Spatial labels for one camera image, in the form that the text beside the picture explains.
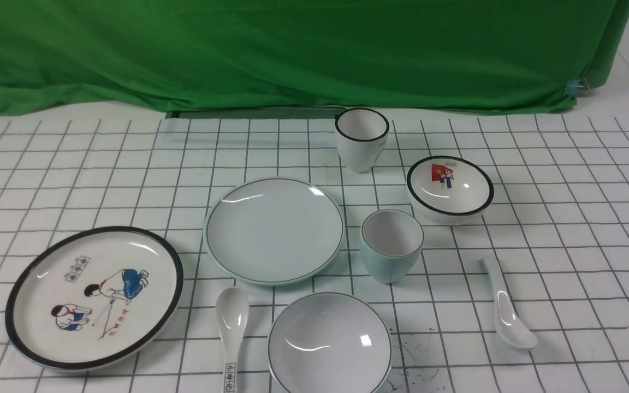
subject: white plate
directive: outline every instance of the white plate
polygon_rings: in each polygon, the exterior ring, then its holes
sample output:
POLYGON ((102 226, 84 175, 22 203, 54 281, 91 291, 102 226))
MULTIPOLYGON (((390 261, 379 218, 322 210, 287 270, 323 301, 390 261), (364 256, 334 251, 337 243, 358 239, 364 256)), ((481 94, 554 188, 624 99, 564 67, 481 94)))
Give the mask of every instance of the white plate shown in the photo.
POLYGON ((482 169, 450 156, 433 156, 412 165, 407 191, 415 209, 444 224, 481 213, 494 198, 494 186, 482 169))
POLYGON ((339 252, 339 207, 307 182, 270 177, 242 184, 210 210, 207 252, 227 274, 249 283, 296 283, 321 271, 339 252))
POLYGON ((5 324, 26 358, 85 371, 140 350, 170 318, 183 268, 165 239, 143 229, 103 227, 43 252, 16 281, 5 324))
POLYGON ((346 294, 319 293, 290 304, 269 336, 269 368, 286 391, 372 393, 391 368, 380 316, 346 294))

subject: blue pants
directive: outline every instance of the blue pants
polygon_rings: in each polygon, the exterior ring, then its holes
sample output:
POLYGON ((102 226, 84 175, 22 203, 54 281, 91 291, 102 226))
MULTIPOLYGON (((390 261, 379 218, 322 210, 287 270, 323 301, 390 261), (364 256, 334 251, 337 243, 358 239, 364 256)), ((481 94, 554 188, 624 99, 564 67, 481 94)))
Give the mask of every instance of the blue pants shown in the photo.
POLYGON ((138 296, 142 291, 142 284, 140 284, 140 280, 142 279, 142 274, 139 274, 137 270, 134 269, 125 269, 123 271, 123 294, 127 299, 133 299, 135 296, 138 296))
MULTIPOLYGON (((87 318, 87 315, 84 313, 77 313, 74 315, 74 321, 81 321, 84 318, 87 318)), ((68 324, 63 327, 62 330, 75 331, 77 330, 77 324, 68 324)))

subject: plate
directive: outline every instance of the plate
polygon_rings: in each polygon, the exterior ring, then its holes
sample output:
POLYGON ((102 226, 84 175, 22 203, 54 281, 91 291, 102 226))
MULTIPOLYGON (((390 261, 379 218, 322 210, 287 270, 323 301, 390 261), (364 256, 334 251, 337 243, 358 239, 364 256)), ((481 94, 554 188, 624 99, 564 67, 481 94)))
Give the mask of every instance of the plate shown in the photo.
POLYGON ((5 325, 26 358, 87 371, 149 343, 176 309, 181 260, 152 232, 103 227, 55 244, 11 290, 5 325))
POLYGON ((269 368, 286 391, 372 393, 391 368, 380 316, 347 294, 318 293, 290 304, 269 335, 269 368))
POLYGON ((337 204, 319 187, 286 177, 233 189, 203 226, 217 266, 262 285, 292 284, 321 271, 339 252, 343 234, 337 204))

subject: black rim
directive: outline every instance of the black rim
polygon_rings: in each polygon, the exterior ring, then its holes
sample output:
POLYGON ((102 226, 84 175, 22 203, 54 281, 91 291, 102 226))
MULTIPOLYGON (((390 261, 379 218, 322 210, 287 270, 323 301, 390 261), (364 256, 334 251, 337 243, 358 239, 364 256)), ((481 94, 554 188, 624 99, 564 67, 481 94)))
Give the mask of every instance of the black rim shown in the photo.
POLYGON ((387 132, 390 132, 390 122, 387 121, 387 117, 384 117, 377 110, 372 110, 372 109, 368 109, 368 108, 351 108, 351 109, 344 110, 343 112, 341 112, 341 114, 339 114, 339 116, 336 117, 336 122, 334 122, 334 125, 336 126, 336 131, 339 132, 339 134, 341 134, 342 137, 344 137, 345 139, 350 139, 352 141, 356 141, 356 142, 373 142, 373 141, 377 141, 378 139, 384 138, 387 135, 387 132), (379 117, 382 117, 382 120, 385 121, 385 132, 383 132, 382 135, 377 136, 377 137, 375 137, 373 139, 357 139, 357 138, 353 138, 351 136, 346 135, 339 128, 339 119, 341 119, 341 117, 343 115, 345 115, 347 112, 351 112, 352 110, 367 110, 368 112, 373 112, 374 114, 378 115, 379 117))
POLYGON ((9 294, 8 301, 7 301, 7 311, 5 312, 5 315, 4 315, 4 323, 5 323, 5 326, 7 327, 7 334, 13 346, 15 346, 16 349, 19 350, 20 353, 22 353, 26 358, 29 358, 30 360, 35 361, 35 363, 38 363, 45 367, 57 368, 60 370, 67 370, 67 371, 97 368, 97 367, 104 366, 105 364, 113 363, 114 361, 120 360, 121 358, 125 358, 125 356, 130 355, 134 351, 137 351, 142 346, 144 346, 147 342, 149 342, 150 339, 152 339, 155 335, 157 335, 159 330, 164 326, 165 323, 167 323, 167 319, 169 319, 173 311, 176 309, 176 306, 179 303, 179 298, 181 297, 182 288, 183 288, 183 265, 181 264, 181 259, 179 257, 179 254, 177 254, 176 250, 165 239, 157 236, 156 234, 153 234, 150 231, 145 231, 145 229, 140 229, 140 228, 135 228, 135 227, 102 227, 102 228, 97 228, 97 229, 91 229, 89 231, 83 231, 79 234, 75 234, 73 236, 68 237, 67 239, 64 239, 63 241, 60 241, 59 243, 56 243, 54 246, 46 249, 45 252, 40 254, 37 258, 35 258, 34 261, 31 262, 30 265, 28 265, 26 270, 24 270, 23 273, 21 273, 21 276, 17 279, 16 283, 13 286, 13 289, 11 289, 11 293, 9 294), (21 286, 23 286, 24 281, 28 278, 28 275, 33 271, 33 269, 35 269, 35 267, 38 266, 38 264, 43 262, 45 258, 49 257, 50 254, 52 254, 53 252, 57 251, 63 246, 66 246, 67 244, 72 243, 73 241, 77 241, 86 236, 102 234, 106 232, 129 232, 133 234, 140 234, 143 236, 147 236, 148 238, 153 239, 154 241, 159 243, 160 246, 162 246, 164 249, 167 250, 167 252, 172 258, 172 261, 174 262, 174 267, 176 268, 175 293, 171 300, 171 303, 169 304, 167 311, 159 320, 159 323, 157 323, 147 334, 145 334, 143 338, 136 341, 135 343, 133 343, 133 345, 129 346, 128 348, 125 348, 124 350, 118 353, 115 353, 113 355, 107 356, 106 358, 92 360, 92 361, 82 361, 78 363, 67 363, 64 361, 50 360, 48 358, 44 358, 43 356, 38 355, 37 353, 30 350, 23 343, 23 341, 21 341, 21 338, 19 337, 18 332, 16 331, 16 328, 14 326, 13 309, 16 303, 16 298, 21 289, 21 286))
POLYGON ((494 184, 489 179, 489 176, 487 176, 487 174, 485 174, 485 172, 482 171, 482 169, 480 169, 480 167, 478 167, 475 164, 472 164, 472 162, 469 162, 469 161, 467 161, 465 159, 462 159, 462 158, 453 157, 453 156, 450 156, 450 155, 435 155, 435 156, 427 157, 425 159, 421 159, 421 160, 417 161, 409 169, 409 172, 407 172, 407 189, 409 189, 409 192, 410 192, 410 194, 412 194, 414 199, 416 199, 417 202, 422 204, 422 206, 424 206, 425 208, 431 209, 432 211, 439 212, 441 214, 445 214, 445 215, 448 215, 448 216, 456 216, 456 217, 471 216, 471 215, 475 214, 476 212, 482 211, 487 206, 489 206, 489 204, 491 204, 491 202, 492 202, 492 199, 494 199, 494 184), (468 211, 468 212, 450 212, 450 211, 442 211, 441 209, 434 208, 433 206, 430 206, 426 202, 422 201, 422 199, 419 198, 419 195, 417 195, 416 192, 414 191, 414 189, 412 188, 412 173, 414 172, 414 169, 416 169, 419 165, 421 165, 424 162, 427 162, 429 160, 432 160, 432 159, 454 159, 456 161, 464 162, 465 164, 470 165, 471 167, 477 169, 477 171, 479 171, 480 174, 482 174, 482 176, 484 176, 484 179, 487 181, 487 184, 489 185, 489 196, 487 196, 487 200, 482 204, 482 206, 480 206, 477 209, 474 209, 473 211, 468 211))
POLYGON ((360 303, 363 303, 366 307, 368 307, 373 314, 375 314, 375 316, 377 316, 377 319, 380 319, 380 323, 382 324, 385 333, 387 333, 387 342, 390 345, 390 359, 387 361, 387 372, 385 373, 384 377, 382 377, 382 381, 380 381, 380 383, 378 383, 375 388, 373 390, 370 391, 370 393, 373 393, 374 391, 377 391, 380 386, 382 386, 382 384, 385 383, 385 381, 387 380, 387 375, 390 373, 390 370, 392 369, 392 340, 390 339, 390 335, 387 332, 387 326, 385 325, 385 321, 382 320, 382 317, 380 317, 380 314, 376 313, 375 310, 373 310, 372 307, 370 307, 370 304, 365 303, 365 301, 362 301, 360 299, 358 299, 357 297, 351 296, 349 294, 343 294, 343 293, 316 293, 316 294, 308 294, 306 296, 303 296, 301 298, 299 298, 298 300, 295 300, 294 302, 290 303, 289 306, 287 306, 282 313, 280 313, 277 318, 275 319, 275 321, 273 321, 273 325, 271 326, 270 332, 269 332, 269 341, 267 341, 266 345, 268 346, 268 350, 267 352, 267 356, 269 356, 269 370, 271 375, 273 376, 273 378, 278 382, 279 385, 281 385, 283 387, 283 390, 287 391, 288 393, 290 393, 290 390, 288 390, 288 388, 283 385, 283 383, 281 382, 280 378, 278 378, 277 375, 275 375, 275 370, 273 370, 273 365, 271 363, 271 354, 270 354, 270 340, 273 337, 273 329, 275 329, 275 325, 278 323, 278 319, 280 319, 280 317, 285 313, 285 311, 290 308, 290 306, 294 305, 295 303, 299 302, 300 300, 305 300, 306 298, 310 297, 310 296, 317 296, 317 295, 323 295, 323 294, 335 294, 335 295, 341 295, 341 296, 347 296, 350 297, 351 299, 354 299, 356 301, 359 301, 360 303))

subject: grid tablecloth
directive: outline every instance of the grid tablecloth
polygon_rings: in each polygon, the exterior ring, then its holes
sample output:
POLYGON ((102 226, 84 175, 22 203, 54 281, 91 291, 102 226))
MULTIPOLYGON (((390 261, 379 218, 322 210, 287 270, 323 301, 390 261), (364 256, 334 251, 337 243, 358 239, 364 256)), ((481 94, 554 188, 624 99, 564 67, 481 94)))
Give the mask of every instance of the grid tablecloth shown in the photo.
POLYGON ((391 118, 366 174, 342 168, 332 120, 0 121, 0 392, 219 391, 215 300, 238 286, 251 315, 238 378, 244 392, 282 391, 269 376, 270 324, 313 291, 369 302, 394 345, 384 392, 629 391, 629 118, 579 115, 391 118), (392 286, 367 276, 359 227, 382 208, 412 212, 405 170, 429 154, 468 159, 494 181, 484 217, 461 227, 417 215, 426 243, 392 286), (334 263, 281 288, 226 276, 203 251, 207 207, 258 177, 310 181, 337 198, 347 236, 334 263), (18 275, 70 234, 150 229, 180 252, 174 318, 139 354, 81 375, 42 369, 8 343, 3 311, 18 275), (499 258, 530 353, 500 343, 479 260, 499 258))

